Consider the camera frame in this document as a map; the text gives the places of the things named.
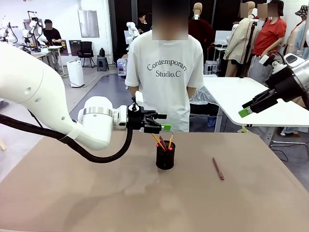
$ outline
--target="pen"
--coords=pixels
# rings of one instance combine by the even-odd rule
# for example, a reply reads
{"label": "pen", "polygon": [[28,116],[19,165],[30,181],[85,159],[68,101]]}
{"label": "pen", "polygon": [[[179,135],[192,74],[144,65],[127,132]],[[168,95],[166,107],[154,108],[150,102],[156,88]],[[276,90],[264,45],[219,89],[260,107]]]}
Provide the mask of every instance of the pen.
{"label": "pen", "polygon": [[216,159],[214,157],[212,158],[212,161],[213,161],[213,165],[214,165],[214,167],[215,167],[215,169],[217,171],[217,174],[218,174],[219,178],[221,180],[224,180],[224,176],[223,176],[222,172],[220,171],[219,166],[217,165]]}
{"label": "pen", "polygon": [[162,146],[162,144],[160,143],[160,141],[158,140],[158,138],[153,134],[154,139],[158,142],[158,144],[162,147],[162,149],[165,151],[164,147]]}
{"label": "pen", "polygon": [[164,142],[164,139],[162,138],[162,136],[160,136],[160,141],[161,141],[161,143],[162,143],[162,145],[163,145],[163,147],[164,147],[164,150],[167,151],[168,148],[166,147],[165,142]]}
{"label": "pen", "polygon": [[171,138],[169,140],[169,149],[170,149],[170,146],[172,145],[172,142],[173,142],[173,135],[174,135],[174,133],[172,133],[172,136],[171,136]]}

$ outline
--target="pen holder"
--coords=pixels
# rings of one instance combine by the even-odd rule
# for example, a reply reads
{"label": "pen holder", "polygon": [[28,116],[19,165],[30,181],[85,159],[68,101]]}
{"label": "pen holder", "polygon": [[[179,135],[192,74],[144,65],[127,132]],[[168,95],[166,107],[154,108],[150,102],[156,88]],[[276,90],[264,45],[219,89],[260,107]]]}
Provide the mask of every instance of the pen holder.
{"label": "pen holder", "polygon": [[[166,147],[169,147],[169,141],[164,141]],[[157,144],[156,148],[156,166],[162,170],[168,170],[174,167],[174,157],[175,157],[175,148],[174,143],[170,146],[172,150],[165,151],[163,148]]]}

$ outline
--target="white wall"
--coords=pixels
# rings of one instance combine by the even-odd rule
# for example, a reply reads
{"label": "white wall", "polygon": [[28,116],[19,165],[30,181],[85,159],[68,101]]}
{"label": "white wall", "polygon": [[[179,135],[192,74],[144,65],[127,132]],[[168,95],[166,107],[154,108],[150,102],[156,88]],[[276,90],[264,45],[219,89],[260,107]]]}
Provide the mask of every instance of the white wall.
{"label": "white wall", "polygon": [[[51,19],[62,39],[67,41],[70,53],[69,40],[92,41],[94,54],[98,55],[103,47],[109,63],[112,63],[112,36],[108,0],[81,0],[83,10],[96,10],[100,38],[82,38],[78,19],[78,0],[0,0],[0,19],[6,20],[12,26],[23,28],[23,20],[28,19],[27,11],[36,11],[38,18],[43,21]],[[62,61],[67,62],[78,57],[62,56]]]}
{"label": "white wall", "polygon": [[284,1],[284,16],[282,17],[287,23],[287,30],[285,34],[286,42],[287,38],[290,36],[291,31],[295,26],[301,22],[301,17],[295,15],[302,5],[308,5],[309,0],[283,0]]}

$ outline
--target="beige jacket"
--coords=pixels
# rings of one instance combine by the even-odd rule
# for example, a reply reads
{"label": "beige jacket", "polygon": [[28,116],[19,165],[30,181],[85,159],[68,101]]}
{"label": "beige jacket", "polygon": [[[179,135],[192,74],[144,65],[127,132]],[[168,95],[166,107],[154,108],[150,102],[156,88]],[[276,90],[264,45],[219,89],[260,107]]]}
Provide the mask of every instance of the beige jacket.
{"label": "beige jacket", "polygon": [[[245,54],[247,50],[247,44],[249,42],[249,37],[251,33],[251,26],[250,20],[253,19],[253,16],[250,15],[248,18],[244,18],[240,21],[239,26],[233,32],[231,36],[230,43],[227,46],[227,50],[225,52],[224,59],[234,59],[238,63],[243,64],[245,59]],[[256,34],[256,27],[253,33],[253,39],[251,42],[251,49],[249,51],[249,56],[247,62],[249,60],[251,51],[253,49],[254,37]]]}
{"label": "beige jacket", "polygon": [[297,39],[297,35],[299,32],[299,29],[306,24],[306,21],[302,22],[301,24],[299,24],[297,27],[295,27],[295,29],[291,32],[288,40],[286,41],[285,46],[288,46],[287,50],[286,50],[286,54],[288,53],[293,53],[294,51],[296,51],[295,48],[295,40]]}

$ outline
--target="black shirt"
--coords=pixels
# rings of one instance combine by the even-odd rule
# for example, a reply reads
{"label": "black shirt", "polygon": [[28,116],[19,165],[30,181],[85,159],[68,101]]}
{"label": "black shirt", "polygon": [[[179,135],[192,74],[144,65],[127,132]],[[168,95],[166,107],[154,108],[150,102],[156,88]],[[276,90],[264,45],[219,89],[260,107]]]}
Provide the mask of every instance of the black shirt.
{"label": "black shirt", "polygon": [[150,31],[151,25],[149,23],[141,23],[139,22],[137,25],[137,29],[141,29],[143,33]]}
{"label": "black shirt", "polygon": [[50,46],[61,46],[61,43],[54,43],[52,42],[52,39],[59,40],[61,39],[60,33],[57,29],[53,28],[52,30],[46,30],[43,29],[43,33],[45,37],[47,38]]}

